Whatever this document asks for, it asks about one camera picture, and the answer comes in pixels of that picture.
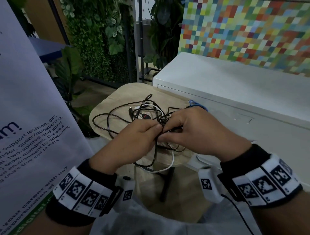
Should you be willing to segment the person's right hand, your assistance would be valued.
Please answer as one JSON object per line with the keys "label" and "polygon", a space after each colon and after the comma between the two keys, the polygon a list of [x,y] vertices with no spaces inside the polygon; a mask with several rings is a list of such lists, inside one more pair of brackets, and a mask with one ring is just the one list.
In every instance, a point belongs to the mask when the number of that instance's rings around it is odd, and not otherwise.
{"label": "person's right hand", "polygon": [[195,153],[227,162],[245,153],[252,143],[230,131],[213,115],[195,106],[173,112],[162,133],[184,133],[186,146]]}

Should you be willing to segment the person's right forearm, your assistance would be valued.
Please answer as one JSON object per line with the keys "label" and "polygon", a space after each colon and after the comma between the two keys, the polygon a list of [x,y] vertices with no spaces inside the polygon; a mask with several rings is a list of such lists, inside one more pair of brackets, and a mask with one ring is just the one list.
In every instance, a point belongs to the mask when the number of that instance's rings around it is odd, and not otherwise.
{"label": "person's right forearm", "polygon": [[262,235],[310,235],[310,192],[274,208],[251,208]]}

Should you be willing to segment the person's left forearm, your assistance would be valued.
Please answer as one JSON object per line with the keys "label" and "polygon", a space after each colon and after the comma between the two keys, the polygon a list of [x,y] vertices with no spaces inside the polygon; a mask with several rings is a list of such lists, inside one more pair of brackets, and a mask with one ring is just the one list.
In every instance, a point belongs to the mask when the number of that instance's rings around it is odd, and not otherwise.
{"label": "person's left forearm", "polygon": [[89,235],[93,224],[69,227],[52,221],[43,211],[20,235]]}

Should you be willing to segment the small round-cornered wooden side table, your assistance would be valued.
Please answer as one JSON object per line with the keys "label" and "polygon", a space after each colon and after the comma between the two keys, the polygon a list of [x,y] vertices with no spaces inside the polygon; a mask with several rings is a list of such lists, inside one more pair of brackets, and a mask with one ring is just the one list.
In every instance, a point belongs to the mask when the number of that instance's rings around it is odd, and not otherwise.
{"label": "small round-cornered wooden side table", "polygon": [[[129,83],[115,90],[99,103],[90,113],[89,123],[93,131],[107,141],[112,140],[127,124],[143,114],[157,120],[162,125],[171,114],[187,108],[186,98],[142,83]],[[187,163],[193,152],[171,143],[159,143],[140,161],[138,165],[147,166],[150,174],[156,173],[164,179],[159,197],[161,202],[167,198],[176,167]]]}

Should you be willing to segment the white cabinet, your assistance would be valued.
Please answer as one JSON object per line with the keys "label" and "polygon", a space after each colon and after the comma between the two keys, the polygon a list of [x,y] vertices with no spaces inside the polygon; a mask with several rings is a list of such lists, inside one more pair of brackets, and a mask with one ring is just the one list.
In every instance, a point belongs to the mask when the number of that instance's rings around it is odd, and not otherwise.
{"label": "white cabinet", "polygon": [[157,88],[205,106],[236,134],[310,174],[310,79],[180,53],[153,78]]}

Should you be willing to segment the person's grey clothing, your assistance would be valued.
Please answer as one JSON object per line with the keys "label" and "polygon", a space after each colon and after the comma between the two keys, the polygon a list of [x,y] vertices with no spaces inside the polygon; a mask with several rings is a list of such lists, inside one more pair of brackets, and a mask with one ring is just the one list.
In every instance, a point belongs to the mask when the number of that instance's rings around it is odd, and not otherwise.
{"label": "person's grey clothing", "polygon": [[150,212],[134,198],[126,211],[97,219],[90,235],[262,235],[248,205],[223,199],[211,204],[197,223],[187,223],[165,218]]}

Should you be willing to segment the left wristband with square markers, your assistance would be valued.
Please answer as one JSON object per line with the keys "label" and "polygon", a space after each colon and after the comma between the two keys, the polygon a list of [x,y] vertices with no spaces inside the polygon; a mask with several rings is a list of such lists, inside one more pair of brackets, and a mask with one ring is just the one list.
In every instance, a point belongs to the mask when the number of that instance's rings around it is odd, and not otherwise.
{"label": "left wristband with square markers", "polygon": [[45,213],[60,225],[83,227],[108,214],[124,189],[116,186],[117,174],[91,168],[89,159],[73,167],[53,189]]}

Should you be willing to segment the wristband with square markers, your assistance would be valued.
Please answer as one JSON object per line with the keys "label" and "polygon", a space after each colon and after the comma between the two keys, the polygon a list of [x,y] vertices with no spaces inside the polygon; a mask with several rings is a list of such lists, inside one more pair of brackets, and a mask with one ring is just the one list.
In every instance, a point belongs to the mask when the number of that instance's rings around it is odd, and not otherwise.
{"label": "wristband with square markers", "polygon": [[303,186],[293,170],[276,154],[257,144],[227,162],[221,162],[219,180],[237,202],[272,208],[291,201]]}
{"label": "wristband with square markers", "polygon": [[124,189],[116,186],[117,174],[91,168],[89,159],[73,167],[53,189],[45,213],[60,225],[83,227],[108,214]]}

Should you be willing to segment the dark green hanging plant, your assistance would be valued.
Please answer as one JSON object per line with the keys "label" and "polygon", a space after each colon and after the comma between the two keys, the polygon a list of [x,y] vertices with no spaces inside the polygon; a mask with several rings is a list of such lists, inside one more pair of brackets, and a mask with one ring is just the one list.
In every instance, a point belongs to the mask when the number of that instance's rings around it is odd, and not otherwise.
{"label": "dark green hanging plant", "polygon": [[178,54],[184,3],[182,0],[155,0],[149,13],[151,21],[147,35],[152,52],[144,59],[145,63],[151,62],[163,69]]}

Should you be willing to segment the large-leaf potted plant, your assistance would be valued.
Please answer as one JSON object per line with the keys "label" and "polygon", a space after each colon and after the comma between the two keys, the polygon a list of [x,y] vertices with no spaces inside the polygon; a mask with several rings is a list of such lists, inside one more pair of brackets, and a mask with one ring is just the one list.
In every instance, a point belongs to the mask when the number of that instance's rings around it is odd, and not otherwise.
{"label": "large-leaf potted plant", "polygon": [[62,57],[53,62],[56,77],[52,81],[56,85],[61,97],[69,108],[73,118],[86,138],[99,137],[89,124],[89,115],[94,108],[92,105],[73,107],[72,102],[82,95],[88,88],[75,90],[76,83],[83,81],[84,64],[78,49],[66,46],[61,49]]}

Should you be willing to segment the blue table top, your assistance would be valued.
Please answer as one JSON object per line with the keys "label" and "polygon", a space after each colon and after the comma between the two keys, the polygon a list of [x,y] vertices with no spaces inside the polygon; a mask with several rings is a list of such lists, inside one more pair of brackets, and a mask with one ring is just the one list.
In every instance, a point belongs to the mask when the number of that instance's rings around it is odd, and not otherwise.
{"label": "blue table top", "polygon": [[28,37],[42,63],[51,63],[62,57],[61,50],[67,46],[58,42],[43,40],[36,37]]}

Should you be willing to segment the black metal pole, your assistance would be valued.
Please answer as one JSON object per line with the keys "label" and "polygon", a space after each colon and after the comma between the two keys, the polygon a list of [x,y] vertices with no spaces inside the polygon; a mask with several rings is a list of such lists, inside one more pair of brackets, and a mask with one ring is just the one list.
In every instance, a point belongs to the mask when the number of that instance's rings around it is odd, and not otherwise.
{"label": "black metal pole", "polygon": [[69,41],[68,36],[66,34],[65,28],[64,28],[63,23],[61,21],[61,18],[60,18],[60,15],[58,13],[58,10],[57,10],[57,7],[55,5],[54,0],[47,0],[47,1],[49,3],[49,6],[51,8],[51,11],[52,11],[53,16],[54,16],[54,18],[56,20],[57,26],[58,26],[58,28],[60,30],[60,33],[61,33],[61,35],[63,37],[63,40],[64,40],[65,44],[66,45],[70,45],[70,41]]}

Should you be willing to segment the grey metal shelf frame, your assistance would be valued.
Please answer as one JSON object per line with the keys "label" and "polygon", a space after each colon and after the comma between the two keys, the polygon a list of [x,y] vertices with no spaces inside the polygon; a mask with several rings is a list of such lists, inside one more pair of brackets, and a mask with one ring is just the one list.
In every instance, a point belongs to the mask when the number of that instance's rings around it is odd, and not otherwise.
{"label": "grey metal shelf frame", "polygon": [[146,63],[144,57],[153,53],[150,39],[147,33],[150,29],[150,20],[134,22],[134,43],[135,60],[137,65],[137,81],[141,83],[153,84],[153,77],[160,69],[157,69],[152,62]]}

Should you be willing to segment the green plant wall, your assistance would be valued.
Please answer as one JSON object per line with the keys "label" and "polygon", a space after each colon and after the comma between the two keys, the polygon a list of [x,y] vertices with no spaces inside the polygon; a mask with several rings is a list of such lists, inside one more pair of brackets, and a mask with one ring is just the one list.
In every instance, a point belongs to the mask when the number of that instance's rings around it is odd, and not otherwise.
{"label": "green plant wall", "polygon": [[58,0],[84,73],[113,82],[137,81],[132,0]]}

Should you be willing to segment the colourful mosaic wall panel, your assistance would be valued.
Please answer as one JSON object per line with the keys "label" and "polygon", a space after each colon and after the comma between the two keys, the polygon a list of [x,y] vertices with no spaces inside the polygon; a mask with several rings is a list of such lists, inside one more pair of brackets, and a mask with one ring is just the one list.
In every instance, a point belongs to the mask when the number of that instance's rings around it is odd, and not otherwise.
{"label": "colourful mosaic wall panel", "polygon": [[310,2],[186,0],[181,52],[310,77]]}

